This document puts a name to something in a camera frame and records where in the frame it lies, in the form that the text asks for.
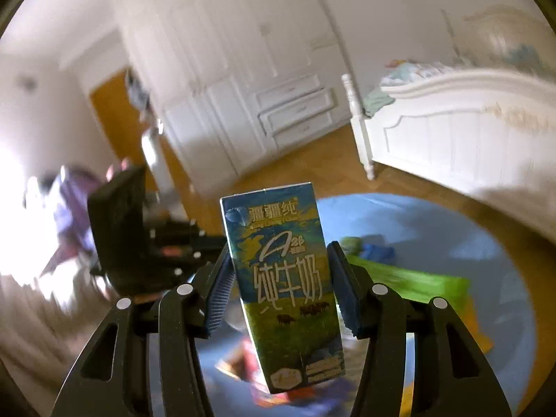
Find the green plastic wrapper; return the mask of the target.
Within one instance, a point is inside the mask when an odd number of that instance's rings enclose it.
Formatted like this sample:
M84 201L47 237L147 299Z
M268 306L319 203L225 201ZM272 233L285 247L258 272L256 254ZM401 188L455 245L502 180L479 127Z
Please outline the green plastic wrapper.
M470 283L465 278L398 267L394 247L375 245L361 237L343 237L339 244L351 264L363 267L375 283L390 287L404 299L427 303L439 296L454 309L466 305Z

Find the blue green milk carton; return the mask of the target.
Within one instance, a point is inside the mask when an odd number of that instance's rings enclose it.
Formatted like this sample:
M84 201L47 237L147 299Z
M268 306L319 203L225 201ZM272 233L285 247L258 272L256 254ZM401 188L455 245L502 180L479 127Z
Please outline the blue green milk carton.
M344 352L311 183L223 197L242 309L269 393L340 377Z

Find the yellow snack wrapper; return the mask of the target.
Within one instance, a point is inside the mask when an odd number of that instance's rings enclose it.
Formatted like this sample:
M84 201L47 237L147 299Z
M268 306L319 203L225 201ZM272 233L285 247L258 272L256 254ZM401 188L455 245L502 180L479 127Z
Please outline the yellow snack wrapper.
M463 309L458 312L462 322L465 324L467 330L478 344L478 347L483 354L487 354L494 347L494 343L482 332L479 320L474 307L474 300L468 296L465 301Z

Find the red snack box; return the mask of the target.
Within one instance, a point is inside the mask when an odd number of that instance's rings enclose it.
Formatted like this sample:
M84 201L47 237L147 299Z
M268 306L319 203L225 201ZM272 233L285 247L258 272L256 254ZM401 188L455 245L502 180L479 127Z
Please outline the red snack box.
M227 377L249 383L258 392L266 393L268 390L254 344L248 337L243 337L218 360L216 368Z

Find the blue tablecloth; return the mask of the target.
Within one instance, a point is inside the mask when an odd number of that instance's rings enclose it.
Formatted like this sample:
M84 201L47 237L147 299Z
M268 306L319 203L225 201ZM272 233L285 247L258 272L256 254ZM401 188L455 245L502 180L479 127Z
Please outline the blue tablecloth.
M397 266L422 272L469 280L468 296L477 293L476 311L492 320L499 307L506 260L499 245L490 242L471 222L421 199L383 194L353 194L317 199L326 250L328 244L347 236L364 238L385 247L394 247ZM335 297L340 333L345 326ZM415 361L415 335L406 334L406 360ZM514 390L498 368L491 365L513 412ZM336 393L342 376L306 387L325 385Z

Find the white built-in wardrobe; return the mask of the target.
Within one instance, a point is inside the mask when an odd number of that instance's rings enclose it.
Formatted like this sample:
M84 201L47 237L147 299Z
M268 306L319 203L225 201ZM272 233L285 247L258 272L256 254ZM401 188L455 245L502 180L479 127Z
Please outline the white built-in wardrobe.
M194 189L210 195L348 122L319 0L114 0L124 48Z

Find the white bed frame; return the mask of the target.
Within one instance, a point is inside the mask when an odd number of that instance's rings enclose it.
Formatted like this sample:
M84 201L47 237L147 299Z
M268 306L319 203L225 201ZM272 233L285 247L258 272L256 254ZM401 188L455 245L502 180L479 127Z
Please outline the white bed frame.
M449 28L450 66L404 62L367 105L344 74L359 160L394 167L555 236L555 34L495 5Z

